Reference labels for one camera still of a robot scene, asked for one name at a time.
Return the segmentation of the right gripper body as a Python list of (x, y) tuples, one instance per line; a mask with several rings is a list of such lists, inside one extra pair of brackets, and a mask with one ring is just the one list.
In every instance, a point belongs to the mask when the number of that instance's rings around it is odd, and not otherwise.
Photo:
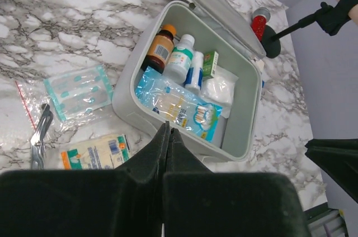
[(357, 201), (357, 139), (312, 139), (305, 147), (306, 157)]

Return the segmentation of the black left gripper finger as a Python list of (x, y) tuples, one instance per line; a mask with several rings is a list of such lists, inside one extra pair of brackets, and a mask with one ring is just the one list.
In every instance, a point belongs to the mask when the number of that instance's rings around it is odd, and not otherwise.
[(2, 236), (161, 236), (160, 179), (170, 126), (113, 170), (1, 175)]
[(163, 176), (165, 236), (309, 236), (294, 185), (277, 173), (213, 173), (171, 131)]

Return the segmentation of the cotton swab bag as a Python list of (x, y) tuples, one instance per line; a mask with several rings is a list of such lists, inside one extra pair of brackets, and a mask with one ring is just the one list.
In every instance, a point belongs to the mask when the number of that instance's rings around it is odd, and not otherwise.
[(135, 94), (140, 103), (166, 120), (211, 142), (222, 107), (207, 102), (147, 67)]

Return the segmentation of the white blue bandage roll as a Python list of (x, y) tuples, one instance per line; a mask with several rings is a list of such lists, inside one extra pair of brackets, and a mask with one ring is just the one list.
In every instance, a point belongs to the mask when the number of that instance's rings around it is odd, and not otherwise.
[(192, 58), (191, 65), (184, 82), (185, 88), (196, 95), (198, 95), (201, 91), (203, 61), (203, 53), (196, 51)]

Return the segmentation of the white gauze pad pack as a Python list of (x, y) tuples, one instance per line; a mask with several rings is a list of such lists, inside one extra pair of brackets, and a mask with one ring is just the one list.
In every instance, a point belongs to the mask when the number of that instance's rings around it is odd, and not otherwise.
[(202, 83), (200, 97), (222, 107), (221, 116), (228, 118), (234, 101), (235, 84), (239, 77), (232, 72), (217, 66), (214, 78)]

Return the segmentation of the white green medicine bottle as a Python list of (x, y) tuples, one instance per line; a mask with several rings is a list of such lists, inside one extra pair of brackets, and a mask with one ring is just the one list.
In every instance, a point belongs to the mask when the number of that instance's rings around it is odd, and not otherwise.
[(194, 57), (195, 38), (184, 34), (172, 51), (165, 66), (163, 75), (177, 84), (182, 84), (187, 77), (192, 58)]

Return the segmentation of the grey medicine kit case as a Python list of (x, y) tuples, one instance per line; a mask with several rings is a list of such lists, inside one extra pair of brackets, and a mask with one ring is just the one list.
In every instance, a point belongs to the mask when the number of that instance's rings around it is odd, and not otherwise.
[(265, 56), (227, 0), (179, 0), (144, 30), (115, 87), (112, 106), (154, 136), (169, 121), (196, 154), (243, 160), (251, 151)]

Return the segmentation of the dotted plaster packet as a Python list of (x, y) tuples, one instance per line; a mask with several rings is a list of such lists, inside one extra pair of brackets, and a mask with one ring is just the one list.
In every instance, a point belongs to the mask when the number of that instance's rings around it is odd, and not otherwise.
[(44, 79), (61, 121), (89, 115), (112, 103), (112, 85), (102, 65)]

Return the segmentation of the amber medicine bottle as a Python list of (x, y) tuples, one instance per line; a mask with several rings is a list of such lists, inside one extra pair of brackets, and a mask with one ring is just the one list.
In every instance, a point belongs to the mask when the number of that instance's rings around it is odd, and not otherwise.
[(174, 49), (174, 36), (176, 29), (171, 24), (165, 24), (161, 30), (155, 35), (145, 59), (141, 65), (141, 69), (146, 71), (147, 67), (151, 67), (163, 73), (166, 62)]

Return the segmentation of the green medicine box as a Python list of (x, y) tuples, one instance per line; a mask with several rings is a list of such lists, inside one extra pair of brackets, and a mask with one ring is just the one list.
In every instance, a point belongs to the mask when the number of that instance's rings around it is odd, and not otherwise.
[(216, 51), (210, 51), (204, 54), (204, 61), (202, 66), (203, 79), (210, 79), (215, 77), (218, 58), (219, 54)]

